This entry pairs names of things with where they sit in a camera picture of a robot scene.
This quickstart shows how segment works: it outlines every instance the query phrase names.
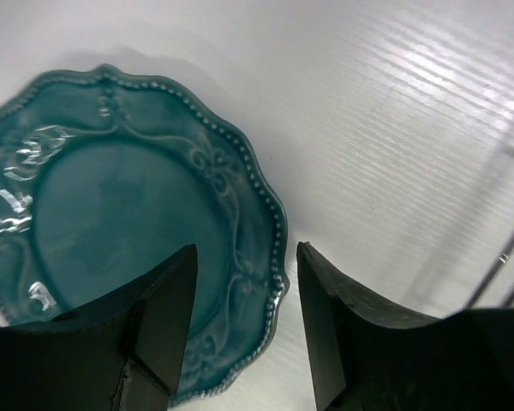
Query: plate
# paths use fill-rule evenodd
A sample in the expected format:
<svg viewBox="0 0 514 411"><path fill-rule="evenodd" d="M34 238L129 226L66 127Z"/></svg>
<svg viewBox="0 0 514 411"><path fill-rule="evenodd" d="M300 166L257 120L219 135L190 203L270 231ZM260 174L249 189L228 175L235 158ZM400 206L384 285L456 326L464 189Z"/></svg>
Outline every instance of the plate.
<svg viewBox="0 0 514 411"><path fill-rule="evenodd" d="M195 243L174 403L225 390L270 342L286 239L245 135L171 79L53 71L0 108L1 312L49 320Z"/></svg>

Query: scalloped plate rim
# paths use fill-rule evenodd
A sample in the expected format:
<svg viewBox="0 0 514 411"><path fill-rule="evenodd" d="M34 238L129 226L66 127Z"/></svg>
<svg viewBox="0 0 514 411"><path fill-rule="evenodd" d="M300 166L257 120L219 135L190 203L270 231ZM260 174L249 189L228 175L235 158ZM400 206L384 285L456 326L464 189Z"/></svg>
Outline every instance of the scalloped plate rim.
<svg viewBox="0 0 514 411"><path fill-rule="evenodd" d="M281 214L281 222L282 222L282 236L279 238L280 240L280 246L279 250L281 251L278 253L278 272L277 275L279 276L279 280L277 282L273 282L275 289L271 290L269 292L269 297L267 299L266 304L269 305L272 303L273 307L272 309L266 308L266 318L268 314L270 314L269 320L270 324L267 325L267 321L264 322L261 332L261 337L259 340L259 343L255 347L255 349L252 351L251 355L248 355L246 357L241 358L238 360L227 373L226 377L215 387L208 389L208 390L192 390L188 391L187 393L183 394L182 396L174 396L171 401L170 405L172 407L176 405L180 405L184 402L197 399L197 398L206 398L209 396L216 396L225 390L227 390L237 379L237 377L240 375L240 373L250 366L259 356L261 356L265 350L268 348L268 346L271 344L272 339L274 338L274 335L276 333L276 329L278 326L278 311L280 308L280 305L282 303L282 300L284 299L285 295L287 294L289 288L290 288L290 280L287 277L287 274L285 272L285 255L287 251L287 238L288 238L288 222L287 217L285 215L285 209L279 200L278 196L274 192L274 190L270 187L268 181L263 175L263 172L261 170L261 167L258 163L257 157L255 156L254 149L251 146L248 137L235 125L232 123L226 121L222 117L218 116L210 110L198 97L196 97L189 89L187 89L185 86L180 84L179 82L171 79L170 77L159 75L159 74L128 74L120 70L119 68L108 64L100 64L99 66L88 70L88 71L77 71L77 70L70 70L70 69L56 69L56 70L49 70L45 71L35 77L33 77L24 87L21 88L19 92L17 92L12 98L6 100L4 103L0 104L0 122L7 118L9 115L15 114L18 110L22 109L22 106L30 101L31 98L35 97L35 95L38 93L39 89L44 86L45 84L51 83L51 82L68 82L69 79L72 79L73 77L92 77L92 76L99 76L99 75L111 75L115 74L118 77L123 77L127 79L148 79L148 81L166 81L170 83L171 85L177 87L178 89L182 90L183 95L186 95L190 98L191 103L196 106L199 111L205 111L207 114L208 121L212 119L212 122L204 123L204 125L209 124L215 124L221 125L223 128L229 129L230 133L235 135L237 139L241 140L243 145L248 151L248 155L250 156L252 160L252 164L254 166L254 172L258 177L258 181L262 183L263 188L266 190L267 194L270 196L270 198L274 201L274 204L278 207L278 210ZM0 313L8 319L7 310L3 306L3 303L0 298Z"/></svg>

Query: ceramic plate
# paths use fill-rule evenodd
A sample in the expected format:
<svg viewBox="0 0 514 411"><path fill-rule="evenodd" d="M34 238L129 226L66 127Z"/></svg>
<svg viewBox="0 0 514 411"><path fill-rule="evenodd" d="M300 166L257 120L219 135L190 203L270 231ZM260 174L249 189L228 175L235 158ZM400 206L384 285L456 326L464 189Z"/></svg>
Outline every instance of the ceramic plate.
<svg viewBox="0 0 514 411"><path fill-rule="evenodd" d="M51 319L195 243L174 403L224 390L266 347L286 237L246 137L173 80L49 72L0 108L0 310Z"/></svg>

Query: white surface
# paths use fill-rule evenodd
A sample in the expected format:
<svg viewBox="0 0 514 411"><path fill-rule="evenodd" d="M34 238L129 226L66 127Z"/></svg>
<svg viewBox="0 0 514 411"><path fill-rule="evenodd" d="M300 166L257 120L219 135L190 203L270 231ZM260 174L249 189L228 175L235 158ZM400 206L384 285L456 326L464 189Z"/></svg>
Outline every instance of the white surface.
<svg viewBox="0 0 514 411"><path fill-rule="evenodd" d="M42 71L104 62L168 75L237 125L288 214L275 341L183 411L315 409L298 241L446 315L514 228L514 0L0 2L0 104Z"/></svg>

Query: black object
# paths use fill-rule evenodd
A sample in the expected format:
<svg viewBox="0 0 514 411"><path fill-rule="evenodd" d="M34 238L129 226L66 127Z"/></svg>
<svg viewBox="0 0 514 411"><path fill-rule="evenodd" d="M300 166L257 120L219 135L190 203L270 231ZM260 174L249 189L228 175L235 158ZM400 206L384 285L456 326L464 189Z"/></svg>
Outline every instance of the black object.
<svg viewBox="0 0 514 411"><path fill-rule="evenodd" d="M196 247L50 323L0 328L0 411L165 411L194 303Z"/></svg>
<svg viewBox="0 0 514 411"><path fill-rule="evenodd" d="M318 411L514 410L514 308L435 319L345 276L308 244L297 263Z"/></svg>

